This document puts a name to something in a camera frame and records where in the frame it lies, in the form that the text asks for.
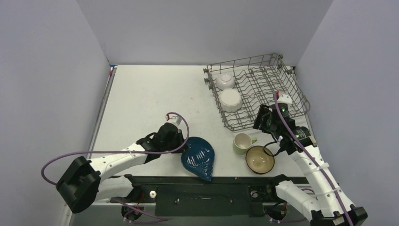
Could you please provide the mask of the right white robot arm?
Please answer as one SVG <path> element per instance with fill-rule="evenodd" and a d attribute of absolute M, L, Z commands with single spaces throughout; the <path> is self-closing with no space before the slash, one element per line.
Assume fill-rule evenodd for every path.
<path fill-rule="evenodd" d="M 290 118 L 287 104 L 260 105 L 253 128 L 272 136 L 279 152 L 286 152 L 298 165 L 315 195 L 310 196 L 280 174 L 265 189 L 269 200 L 287 202 L 312 226 L 360 226 L 365 222 L 366 210 L 343 192 L 310 130 Z"/>

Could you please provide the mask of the plain white bowl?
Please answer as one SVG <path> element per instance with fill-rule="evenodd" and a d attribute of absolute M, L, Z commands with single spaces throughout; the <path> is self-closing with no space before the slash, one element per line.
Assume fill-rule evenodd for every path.
<path fill-rule="evenodd" d="M 216 79 L 216 86 L 220 90 L 232 89 L 235 86 L 235 79 L 231 74 L 220 74 Z"/>

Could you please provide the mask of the blue leaf-shaped plate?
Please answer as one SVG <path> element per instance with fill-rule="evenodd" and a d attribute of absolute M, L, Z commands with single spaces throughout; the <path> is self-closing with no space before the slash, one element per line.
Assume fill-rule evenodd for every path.
<path fill-rule="evenodd" d="M 200 137 L 189 137 L 187 149 L 181 155 L 183 167 L 197 177 L 212 180 L 215 152 L 211 144 Z"/>

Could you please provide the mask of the white scalloped black-rimmed dish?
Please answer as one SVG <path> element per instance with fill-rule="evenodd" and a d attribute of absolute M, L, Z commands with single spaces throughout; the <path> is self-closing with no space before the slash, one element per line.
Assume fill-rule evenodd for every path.
<path fill-rule="evenodd" d="M 235 89 L 224 89 L 219 95 L 219 101 L 222 110 L 228 113 L 238 111 L 243 105 L 241 95 Z"/>

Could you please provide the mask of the green mug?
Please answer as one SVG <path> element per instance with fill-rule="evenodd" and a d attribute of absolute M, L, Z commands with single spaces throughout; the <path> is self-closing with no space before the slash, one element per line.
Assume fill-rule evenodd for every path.
<path fill-rule="evenodd" d="M 256 137 L 252 137 L 247 133 L 239 133 L 233 139 L 233 151 L 237 155 L 243 155 L 250 149 L 252 144 L 257 141 L 258 139 Z"/>

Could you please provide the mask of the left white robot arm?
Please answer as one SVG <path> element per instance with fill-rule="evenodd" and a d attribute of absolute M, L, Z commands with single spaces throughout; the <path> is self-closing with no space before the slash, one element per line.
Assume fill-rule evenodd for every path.
<path fill-rule="evenodd" d="M 72 213 L 80 213 L 95 201 L 120 197 L 128 202 L 140 198 L 140 189 L 134 186 L 130 175 L 119 173 L 134 166 L 149 163 L 162 154 L 182 153 L 187 149 L 188 137 L 176 123 L 166 122 L 153 132 L 114 154 L 72 161 L 56 183 L 56 189 Z"/>

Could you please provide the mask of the black front mounting rail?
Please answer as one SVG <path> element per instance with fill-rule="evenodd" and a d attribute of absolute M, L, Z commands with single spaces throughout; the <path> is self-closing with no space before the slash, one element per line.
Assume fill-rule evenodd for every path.
<path fill-rule="evenodd" d="M 133 190 L 111 199 L 154 207 L 160 217 L 262 217 L 266 207 L 284 207 L 272 191 L 273 181 L 271 177 L 214 177 L 208 182 L 199 177 L 129 176 Z"/>

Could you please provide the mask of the brown black-rimmed bowl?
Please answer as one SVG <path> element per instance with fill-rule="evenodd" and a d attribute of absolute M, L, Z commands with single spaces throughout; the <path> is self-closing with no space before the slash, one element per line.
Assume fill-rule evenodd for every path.
<path fill-rule="evenodd" d="M 272 171 L 275 159 L 272 152 L 263 146 L 251 147 L 245 155 L 248 168 L 255 174 L 263 175 Z"/>

